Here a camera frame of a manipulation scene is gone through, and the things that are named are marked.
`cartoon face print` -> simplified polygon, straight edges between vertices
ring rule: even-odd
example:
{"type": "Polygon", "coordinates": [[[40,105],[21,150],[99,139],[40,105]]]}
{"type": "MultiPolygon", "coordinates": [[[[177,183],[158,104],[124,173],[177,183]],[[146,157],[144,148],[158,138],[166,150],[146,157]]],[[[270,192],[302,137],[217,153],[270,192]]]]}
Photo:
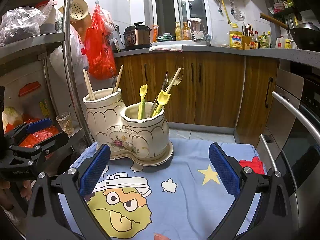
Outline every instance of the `cartoon face print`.
{"type": "Polygon", "coordinates": [[[152,223],[142,195],[135,187],[107,188],[96,191],[88,205],[110,237],[128,239],[152,223]]]}

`blue bedsheet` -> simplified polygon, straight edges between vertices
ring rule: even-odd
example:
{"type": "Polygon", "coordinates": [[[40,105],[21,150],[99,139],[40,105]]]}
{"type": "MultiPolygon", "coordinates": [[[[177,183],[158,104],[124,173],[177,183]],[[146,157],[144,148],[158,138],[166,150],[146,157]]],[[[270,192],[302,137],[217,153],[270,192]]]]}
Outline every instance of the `blue bedsheet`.
{"type": "MultiPolygon", "coordinates": [[[[88,205],[111,237],[152,240],[154,233],[160,233],[171,240],[207,239],[227,213],[234,197],[210,163],[212,142],[170,140],[174,156],[160,166],[133,165],[127,158],[109,162],[88,205]]],[[[238,161],[258,156],[251,145],[220,146],[238,161]]],[[[78,167],[95,150],[96,143],[72,167],[78,167]]],[[[239,233],[247,230],[259,198],[256,194],[239,233]]],[[[60,201],[71,229],[81,234],[62,194],[60,201]]]]}

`gray countertop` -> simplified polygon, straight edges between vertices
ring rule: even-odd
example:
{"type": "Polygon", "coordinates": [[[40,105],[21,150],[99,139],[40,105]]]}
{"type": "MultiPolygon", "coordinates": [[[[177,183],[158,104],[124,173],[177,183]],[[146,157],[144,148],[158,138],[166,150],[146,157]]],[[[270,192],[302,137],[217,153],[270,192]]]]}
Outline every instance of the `gray countertop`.
{"type": "MultiPolygon", "coordinates": [[[[183,45],[183,51],[208,51],[220,52],[229,54],[238,54],[243,56],[257,56],[257,57],[271,57],[278,59],[286,59],[312,67],[320,68],[320,52],[302,50],[302,49],[231,49],[217,46],[203,46],[203,45],[183,45]]],[[[114,54],[114,57],[124,57],[129,55],[153,53],[149,49],[134,49],[114,54]]]]}

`red lid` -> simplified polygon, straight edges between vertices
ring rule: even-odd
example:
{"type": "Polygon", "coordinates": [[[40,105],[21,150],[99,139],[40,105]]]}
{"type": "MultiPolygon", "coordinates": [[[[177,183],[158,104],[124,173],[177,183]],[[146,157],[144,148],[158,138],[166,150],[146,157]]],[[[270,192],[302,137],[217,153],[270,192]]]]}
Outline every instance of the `red lid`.
{"type": "Polygon", "coordinates": [[[19,97],[23,97],[31,93],[32,91],[37,90],[40,87],[41,87],[41,84],[38,81],[26,84],[23,88],[19,90],[19,97]]]}
{"type": "Polygon", "coordinates": [[[39,8],[39,7],[44,6],[44,5],[47,5],[48,2],[49,2],[49,0],[46,0],[46,1],[42,1],[42,2],[40,2],[40,3],[37,3],[37,4],[36,4],[36,8],[39,8]]]}

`yellow star print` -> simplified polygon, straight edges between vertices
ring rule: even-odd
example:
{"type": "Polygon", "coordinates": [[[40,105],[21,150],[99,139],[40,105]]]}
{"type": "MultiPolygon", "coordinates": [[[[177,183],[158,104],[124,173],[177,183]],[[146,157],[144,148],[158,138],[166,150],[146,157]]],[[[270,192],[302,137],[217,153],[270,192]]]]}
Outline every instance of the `yellow star print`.
{"type": "Polygon", "coordinates": [[[218,180],[218,177],[217,177],[218,173],[213,171],[210,165],[208,166],[207,170],[198,170],[198,171],[205,175],[202,185],[206,184],[210,179],[220,184],[220,181],[218,180]]]}

